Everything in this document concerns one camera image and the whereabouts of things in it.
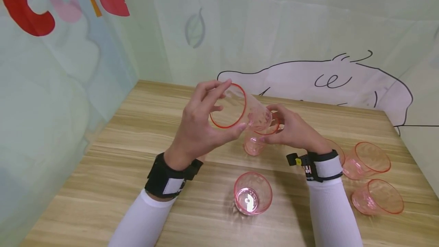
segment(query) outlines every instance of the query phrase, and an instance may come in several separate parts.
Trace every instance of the hand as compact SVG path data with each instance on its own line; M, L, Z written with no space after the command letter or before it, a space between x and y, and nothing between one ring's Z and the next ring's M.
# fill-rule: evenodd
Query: hand
M306 149L308 152L327 154L332 151L329 144L315 129L306 123L300 115L290 111L281 104L269 105L270 111L277 111L274 116L284 125L283 130L267 135L261 140L268 144L284 144L294 148Z
M219 82L211 80L201 82L195 88L191 99L183 110L183 117L170 148L165 151L165 162L176 171L186 169L195 158L204 156L213 149L239 138L246 128L246 123L235 125L227 130L218 131L209 124L209 114L221 111L222 106L215 106L223 97L232 80Z

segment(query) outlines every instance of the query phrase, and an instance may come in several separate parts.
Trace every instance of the backdrop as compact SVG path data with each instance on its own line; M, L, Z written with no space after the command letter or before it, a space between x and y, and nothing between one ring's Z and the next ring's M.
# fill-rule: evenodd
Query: backdrop
M439 0L2 0L0 26L7 246L138 77L383 110L439 193Z
M141 79L384 110L439 193L439 0L127 0Z
M0 4L0 246L26 236L138 80L95 1Z

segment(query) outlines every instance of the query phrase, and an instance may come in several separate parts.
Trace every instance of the pink plastic cup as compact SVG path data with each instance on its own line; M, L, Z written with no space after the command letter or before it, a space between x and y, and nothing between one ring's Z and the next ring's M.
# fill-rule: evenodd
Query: pink plastic cup
M360 180L390 170L392 164L386 153L376 145L360 142L346 153L343 173L352 180Z
M248 172L240 175L234 187L235 205L245 215L259 215L271 205L271 186L261 174Z
M275 132L277 132L278 129L279 120L276 117L273 117L271 124L265 130L255 132L246 129L246 131L244 132L244 151L251 156L259 155L266 146L266 143L261 142L260 138L264 135L274 134Z
M370 180L351 196L356 209L365 215L397 215L404 210L399 192L384 180Z
M346 157L344 156L343 149L337 143L335 143L334 141L329 140L327 138L325 138L325 139L328 142L330 148L337 151L338 156L340 157L340 163L343 166L344 161L346 160Z
M271 112L241 86L232 83L224 95L215 103L223 109L210 113L210 119L217 127L230 128L237 123L246 123L249 129L262 131L270 125Z

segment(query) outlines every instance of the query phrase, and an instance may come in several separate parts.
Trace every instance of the upside-down cup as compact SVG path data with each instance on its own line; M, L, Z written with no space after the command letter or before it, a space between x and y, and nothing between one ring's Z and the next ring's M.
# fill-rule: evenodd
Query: upside-down cup
M372 143L360 142L346 153L343 174L352 180L361 180L385 173L391 166L389 157L382 149Z
M269 127L272 119L269 109L235 83L226 89L224 97L217 100L215 106L222 106L221 111L210 113L210 119L218 128L246 123L249 129L262 131Z
M234 186L235 205L245 215L259 215L271 205L272 190L268 180L256 172L240 175Z
M275 134L278 129L279 120L275 116L272 117L269 127L262 131L256 132L251 129L246 129L244 132L244 151L251 156L259 155L266 146L266 143L260 141L260 138L265 135Z
M404 210L399 192L384 180L370 180L351 196L356 209L365 215L397 215Z

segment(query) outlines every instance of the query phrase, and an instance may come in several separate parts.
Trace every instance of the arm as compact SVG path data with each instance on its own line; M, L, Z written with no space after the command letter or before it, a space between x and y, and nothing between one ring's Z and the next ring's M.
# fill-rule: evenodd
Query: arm
M361 247L363 241L341 178L307 181L312 229L318 247Z
M277 111L284 129L278 134L263 138L265 143L284 144L306 149L317 154L332 151L326 140L298 114L282 105L270 105ZM317 247L361 247L363 242L350 207L341 178L324 181L307 181L312 229Z
M109 247L154 246L175 200L157 201L142 189L116 228Z
M216 147L236 140L246 128L240 124L224 131L214 130L209 122L211 111L220 111L214 106L217 99L230 86L231 80L212 80L197 85L170 148L165 151L165 164L175 171L186 169L191 162L204 157ZM156 197L144 189L125 213L110 239L110 247L152 247L159 239L168 214L176 197Z

